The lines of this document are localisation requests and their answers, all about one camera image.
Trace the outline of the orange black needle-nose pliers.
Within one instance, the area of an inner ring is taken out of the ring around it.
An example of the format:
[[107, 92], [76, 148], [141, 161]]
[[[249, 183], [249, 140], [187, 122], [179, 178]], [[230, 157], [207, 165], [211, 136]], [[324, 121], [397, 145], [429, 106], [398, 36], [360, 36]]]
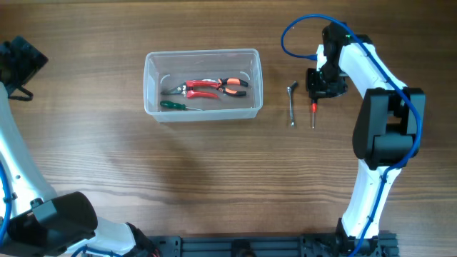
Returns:
[[243, 97], [247, 95], [248, 82], [238, 78], [204, 79], [203, 82], [228, 96]]

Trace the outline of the green handled screwdriver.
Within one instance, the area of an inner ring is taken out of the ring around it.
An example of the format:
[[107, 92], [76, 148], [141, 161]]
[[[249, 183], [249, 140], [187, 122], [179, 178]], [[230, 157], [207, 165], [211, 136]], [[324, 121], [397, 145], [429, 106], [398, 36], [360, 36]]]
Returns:
[[179, 104], [173, 101], [160, 101], [160, 106], [166, 109], [176, 109], [176, 110], [193, 110], [193, 111], [200, 111], [200, 109], [188, 107], [185, 104]]

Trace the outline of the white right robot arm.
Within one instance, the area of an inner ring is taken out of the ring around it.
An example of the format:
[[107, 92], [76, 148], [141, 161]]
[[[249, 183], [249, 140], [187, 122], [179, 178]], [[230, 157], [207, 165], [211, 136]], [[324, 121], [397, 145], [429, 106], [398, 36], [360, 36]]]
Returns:
[[345, 23], [332, 21], [322, 38], [317, 66], [307, 71], [311, 109], [317, 109], [319, 99], [346, 93], [346, 79], [363, 99], [352, 138], [356, 183], [331, 247], [341, 256], [370, 256], [381, 246], [378, 222], [392, 184], [418, 153], [426, 97], [386, 68], [367, 35], [355, 35]]

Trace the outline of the red handled pruning shears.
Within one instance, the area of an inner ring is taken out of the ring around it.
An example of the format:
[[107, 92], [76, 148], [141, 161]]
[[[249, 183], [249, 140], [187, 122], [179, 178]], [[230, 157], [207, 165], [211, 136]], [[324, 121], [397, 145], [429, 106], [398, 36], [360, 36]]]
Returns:
[[215, 93], [211, 93], [209, 89], [218, 90], [219, 82], [208, 80], [188, 80], [183, 82], [179, 86], [173, 87], [172, 89], [163, 90], [161, 92], [161, 95], [182, 95], [187, 99], [217, 99], [218, 95]]

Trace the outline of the clear plastic container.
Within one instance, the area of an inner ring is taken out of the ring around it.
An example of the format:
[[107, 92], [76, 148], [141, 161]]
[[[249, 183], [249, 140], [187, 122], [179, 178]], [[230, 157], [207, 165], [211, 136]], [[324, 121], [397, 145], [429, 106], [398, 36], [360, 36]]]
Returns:
[[[217, 99], [161, 95], [163, 90], [188, 80], [227, 78], [248, 82], [247, 95], [228, 96], [214, 89], [209, 91], [217, 94]], [[200, 111], [166, 109], [160, 106], [160, 101], [173, 101]], [[262, 106], [263, 74], [260, 56], [255, 49], [162, 51], [146, 56], [144, 109], [158, 122], [252, 119]]]

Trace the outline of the silver hex wrench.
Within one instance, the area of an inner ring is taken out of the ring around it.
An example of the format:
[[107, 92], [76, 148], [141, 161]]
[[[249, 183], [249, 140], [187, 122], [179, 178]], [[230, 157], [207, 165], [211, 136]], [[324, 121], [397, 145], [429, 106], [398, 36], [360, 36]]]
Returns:
[[295, 117], [294, 117], [294, 112], [293, 112], [293, 91], [296, 89], [297, 86], [298, 86], [298, 82], [295, 81], [287, 88], [287, 93], [288, 93], [288, 98], [289, 98], [289, 113], [290, 113], [291, 127], [295, 126]]

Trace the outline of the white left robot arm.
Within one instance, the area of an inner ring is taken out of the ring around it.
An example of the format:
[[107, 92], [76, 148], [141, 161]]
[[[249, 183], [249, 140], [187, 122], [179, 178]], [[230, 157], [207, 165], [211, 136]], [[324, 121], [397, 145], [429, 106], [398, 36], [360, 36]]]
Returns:
[[23, 37], [1, 43], [1, 253], [9, 256], [160, 256], [140, 229], [96, 215], [76, 191], [60, 196], [35, 164], [16, 125], [12, 100], [48, 59]]

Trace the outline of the black red screwdriver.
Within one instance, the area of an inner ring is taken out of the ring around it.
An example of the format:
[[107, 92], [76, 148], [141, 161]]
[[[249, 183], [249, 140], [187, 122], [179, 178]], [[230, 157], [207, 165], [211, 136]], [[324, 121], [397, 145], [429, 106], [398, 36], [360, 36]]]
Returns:
[[311, 128], [316, 127], [316, 112], [317, 112], [318, 100], [311, 99]]

